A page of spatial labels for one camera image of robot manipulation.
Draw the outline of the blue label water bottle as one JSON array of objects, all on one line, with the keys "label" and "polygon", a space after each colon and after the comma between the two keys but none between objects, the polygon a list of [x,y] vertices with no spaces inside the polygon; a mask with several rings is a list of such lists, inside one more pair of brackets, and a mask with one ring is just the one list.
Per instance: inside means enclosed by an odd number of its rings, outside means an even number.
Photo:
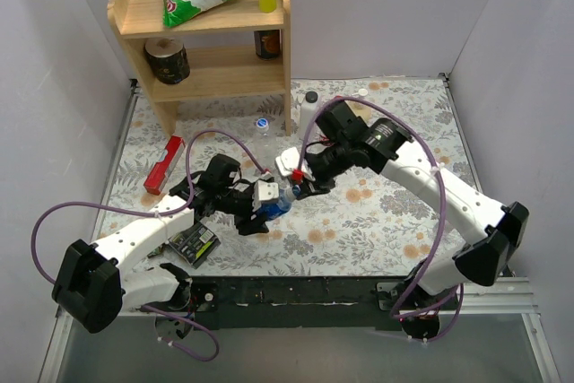
[{"label": "blue label water bottle", "polygon": [[261,213],[266,216],[268,221],[277,219],[291,210],[292,204],[297,200],[299,195],[300,187],[298,185],[282,188],[279,191],[278,201],[274,204],[264,205],[261,208]]}]

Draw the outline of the clear plastic bottle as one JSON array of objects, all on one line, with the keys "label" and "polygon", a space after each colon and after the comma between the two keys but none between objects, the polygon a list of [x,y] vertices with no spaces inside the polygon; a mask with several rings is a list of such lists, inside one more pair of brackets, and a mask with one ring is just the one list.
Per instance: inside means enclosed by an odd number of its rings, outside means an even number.
[{"label": "clear plastic bottle", "polygon": [[267,130],[261,130],[257,128],[257,154],[259,155],[261,165],[270,171],[275,170],[275,158],[277,156],[276,149],[276,136],[269,128]]}]

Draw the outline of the blue white bottle cap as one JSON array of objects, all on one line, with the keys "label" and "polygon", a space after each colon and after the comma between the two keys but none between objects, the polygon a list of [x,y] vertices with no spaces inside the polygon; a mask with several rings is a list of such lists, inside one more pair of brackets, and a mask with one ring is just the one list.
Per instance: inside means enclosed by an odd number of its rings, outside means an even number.
[{"label": "blue white bottle cap", "polygon": [[269,128],[269,123],[265,118],[259,118],[256,122],[257,128],[261,130],[267,130]]}]

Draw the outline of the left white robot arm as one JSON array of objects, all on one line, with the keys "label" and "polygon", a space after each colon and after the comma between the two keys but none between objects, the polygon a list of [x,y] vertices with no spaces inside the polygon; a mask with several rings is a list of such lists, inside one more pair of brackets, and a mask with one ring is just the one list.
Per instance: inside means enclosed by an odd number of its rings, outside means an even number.
[{"label": "left white robot arm", "polygon": [[79,239],[70,245],[52,299],[90,333],[107,327],[122,310],[147,304],[186,309],[191,277],[185,270],[160,264],[137,273],[135,266],[214,212],[250,223],[257,220],[257,210],[278,196],[279,186],[270,172],[245,180],[238,161],[217,154],[206,170],[184,178],[144,218],[92,244]]}]

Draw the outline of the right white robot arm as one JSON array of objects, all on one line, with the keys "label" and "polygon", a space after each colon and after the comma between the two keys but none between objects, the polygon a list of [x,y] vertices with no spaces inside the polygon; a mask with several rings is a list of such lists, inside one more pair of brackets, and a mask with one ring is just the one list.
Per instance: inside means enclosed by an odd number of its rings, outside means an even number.
[{"label": "right white robot arm", "polygon": [[430,147],[403,120],[370,103],[382,117],[367,125],[350,97],[328,101],[310,120],[329,141],[320,153],[301,152],[291,177],[313,191],[352,167],[372,170],[406,188],[437,212],[439,225],[428,255],[399,283],[391,311],[409,302],[437,308],[444,293],[464,283],[494,285],[519,247],[529,218],[519,202],[505,205],[441,168]]}]

